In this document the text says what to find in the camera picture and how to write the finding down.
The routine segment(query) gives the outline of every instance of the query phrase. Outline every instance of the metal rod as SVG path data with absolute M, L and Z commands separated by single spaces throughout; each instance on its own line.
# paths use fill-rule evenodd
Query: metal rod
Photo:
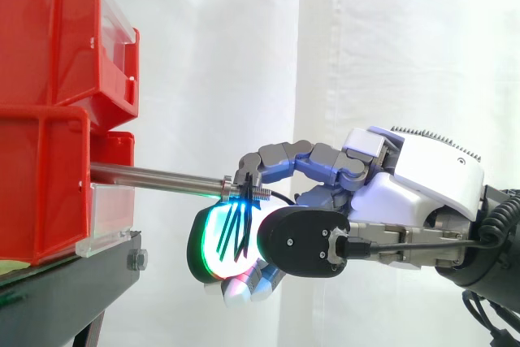
M 90 176 L 93 182 L 222 198 L 224 201 L 230 197 L 239 197 L 241 193 L 240 186 L 233 184 L 229 176 L 220 180 L 104 163 L 91 163 Z M 268 189 L 253 190 L 256 200 L 266 201 L 270 196 L 271 191 Z

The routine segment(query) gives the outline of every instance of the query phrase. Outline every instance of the red plastic bin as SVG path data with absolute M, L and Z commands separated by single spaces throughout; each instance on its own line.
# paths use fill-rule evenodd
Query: red plastic bin
M 0 0 L 0 105 L 79 106 L 101 133 L 137 117 L 139 33 L 112 0 Z
M 90 234 L 90 156 L 133 164 L 133 135 L 90 135 L 79 107 L 0 106 L 0 260 L 33 265 Z

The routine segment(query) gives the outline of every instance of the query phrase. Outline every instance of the threaded bolt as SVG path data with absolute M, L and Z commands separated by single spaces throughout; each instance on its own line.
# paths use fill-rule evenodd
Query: threaded bolt
M 148 251 L 146 249 L 134 249 L 128 255 L 128 265 L 133 271 L 144 271 L 148 265 Z
M 229 197 L 239 198 L 242 193 L 242 186 L 234 184 L 231 187 Z M 269 201 L 271 199 L 271 191 L 269 189 L 262 189 L 260 187 L 253 187 L 253 200 L 255 201 Z

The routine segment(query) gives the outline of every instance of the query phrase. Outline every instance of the green led light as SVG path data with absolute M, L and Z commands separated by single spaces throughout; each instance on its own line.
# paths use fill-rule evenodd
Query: green led light
M 219 239 L 224 229 L 226 217 L 228 216 L 230 208 L 232 208 L 232 213 L 234 213 L 237 207 L 242 208 L 242 212 L 244 212 L 245 204 L 243 202 L 218 204 L 215 206 L 208 215 L 206 226 L 202 235 L 201 253 L 204 266 L 211 274 L 221 279 L 246 272 L 261 257 L 257 246 L 258 228 L 260 227 L 260 223 L 266 218 L 267 215 L 280 208 L 280 206 L 274 206 L 260 210 L 256 207 L 253 207 L 253 220 L 251 224 L 251 234 L 249 238 L 247 258 L 245 258 L 244 254 L 242 253 L 235 262 L 235 229 L 233 229 L 232 239 L 226 247 L 223 259 L 221 261 L 220 252 L 217 251 Z M 241 242 L 244 236 L 243 224 L 244 222 L 241 223 L 238 230 L 238 242 Z

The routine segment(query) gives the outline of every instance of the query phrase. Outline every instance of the white wall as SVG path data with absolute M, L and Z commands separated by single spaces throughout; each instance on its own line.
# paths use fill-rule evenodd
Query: white wall
M 352 127 L 428 128 L 479 152 L 489 184 L 518 186 L 520 0 L 300 5 L 295 140 L 339 147 Z M 293 191 L 308 185 L 296 178 Z M 286 280 L 279 345 L 488 345 L 461 292 L 432 269 L 362 261 L 333 280 Z
M 140 114 L 123 126 L 137 166 L 223 177 L 243 154 L 292 139 L 298 0 L 115 1 L 141 32 Z M 228 310 L 189 272 L 193 217 L 211 203 L 137 190 L 149 264 L 106 311 L 100 347 L 276 344 L 281 291 Z

